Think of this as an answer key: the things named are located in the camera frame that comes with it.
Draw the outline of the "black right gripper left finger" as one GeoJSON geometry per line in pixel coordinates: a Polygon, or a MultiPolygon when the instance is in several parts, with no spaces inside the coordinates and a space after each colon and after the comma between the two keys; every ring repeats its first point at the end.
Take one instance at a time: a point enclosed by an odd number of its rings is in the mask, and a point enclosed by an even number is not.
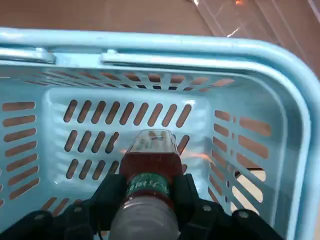
{"type": "Polygon", "coordinates": [[[124,202],[127,181],[122,174],[105,176],[91,198],[69,205],[54,216],[47,210],[28,213],[1,232],[2,240],[92,240],[108,231],[124,202]]]}

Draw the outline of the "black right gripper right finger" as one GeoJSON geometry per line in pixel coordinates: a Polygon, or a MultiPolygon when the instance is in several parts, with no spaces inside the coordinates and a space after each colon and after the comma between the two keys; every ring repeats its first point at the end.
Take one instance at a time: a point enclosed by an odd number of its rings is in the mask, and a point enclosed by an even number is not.
{"type": "Polygon", "coordinates": [[[180,240],[281,240],[258,214],[248,209],[228,215],[219,203],[201,199],[191,174],[177,175],[172,200],[180,240]]]}

